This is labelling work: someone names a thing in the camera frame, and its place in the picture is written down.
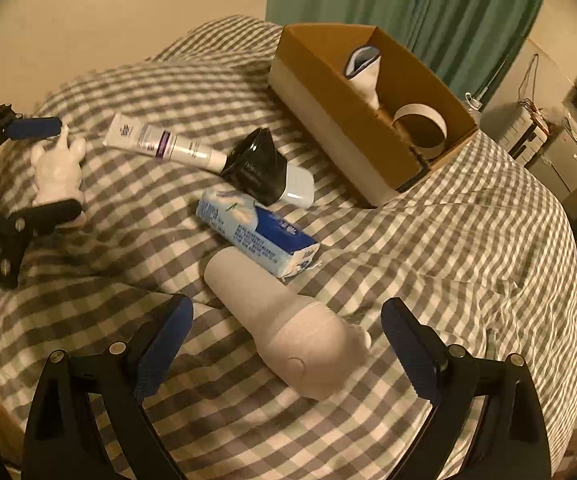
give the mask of plaid fabric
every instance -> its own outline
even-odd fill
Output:
[[[24,425],[48,354],[103,351],[127,340],[172,292],[196,303],[169,379],[144,407],[191,479],[379,479],[429,410],[382,333],[382,303],[400,296],[447,343],[474,356],[526,357],[543,407],[553,468],[577,411],[577,258],[561,206],[478,134],[450,164],[391,205],[359,208],[335,168],[273,99],[267,74],[280,27],[252,18],[206,23],[157,56],[84,76],[51,94],[90,148],[82,169],[88,224],[37,238],[20,285],[0,290],[0,395]],[[373,338],[370,359],[324,402],[276,377],[249,334],[201,280],[225,241],[194,216],[205,171],[107,149],[116,111],[221,150],[270,126],[281,152],[315,175],[309,210],[274,210],[321,241],[319,267],[289,282]],[[0,160],[0,210],[35,195],[30,144]],[[444,475],[475,429],[474,409]],[[98,417],[115,468],[128,463]]]

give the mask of green curtain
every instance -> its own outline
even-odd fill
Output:
[[[268,0],[266,19],[379,25],[459,98],[491,97],[517,56],[542,0]]]

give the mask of tape roll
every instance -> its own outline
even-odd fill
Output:
[[[409,134],[409,140],[415,146],[417,152],[427,160],[432,160],[433,158],[437,158],[438,156],[440,156],[444,152],[444,149],[446,148],[446,135],[447,135],[446,121],[444,121],[442,115],[437,110],[431,108],[428,105],[423,105],[421,103],[412,103],[409,105],[404,105],[395,112],[395,115],[393,116],[393,121],[391,122],[391,126],[394,126],[395,123],[402,117],[410,115],[422,116],[429,119],[435,126],[438,127],[439,132],[437,138],[441,139],[437,144],[433,146],[422,146],[420,145],[419,140],[415,142],[415,135],[407,131],[407,133]]]

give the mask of blue tissue package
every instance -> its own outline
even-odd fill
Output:
[[[309,235],[238,191],[206,189],[196,213],[277,278],[310,266],[319,249]]]

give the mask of open brown box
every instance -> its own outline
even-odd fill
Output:
[[[365,44],[382,52],[370,108],[343,76],[348,56]],[[379,27],[342,23],[286,25],[268,84],[362,198],[384,205],[454,158],[477,126],[448,87]],[[446,150],[431,162],[389,124],[402,106],[422,103],[447,126]]]

